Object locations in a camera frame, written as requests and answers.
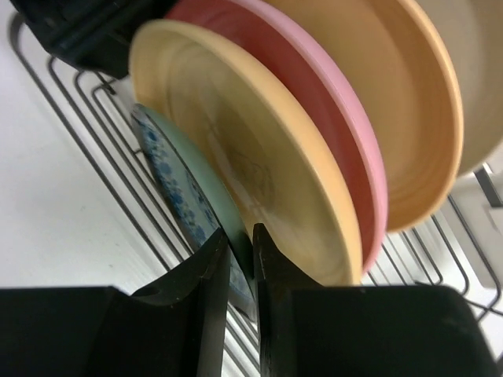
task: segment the pink plate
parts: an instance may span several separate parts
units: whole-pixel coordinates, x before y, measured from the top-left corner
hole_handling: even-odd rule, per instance
[[[298,24],[260,0],[181,0],[166,18],[205,27],[246,49],[304,107],[346,180],[368,271],[386,229],[386,176],[369,119],[334,61]]]

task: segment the green plate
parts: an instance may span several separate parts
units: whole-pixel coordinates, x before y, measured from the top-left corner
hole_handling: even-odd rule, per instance
[[[131,118],[152,175],[191,248],[198,250],[223,228],[233,251],[229,301],[256,320],[252,243],[226,187],[195,144],[162,115],[136,104]]]

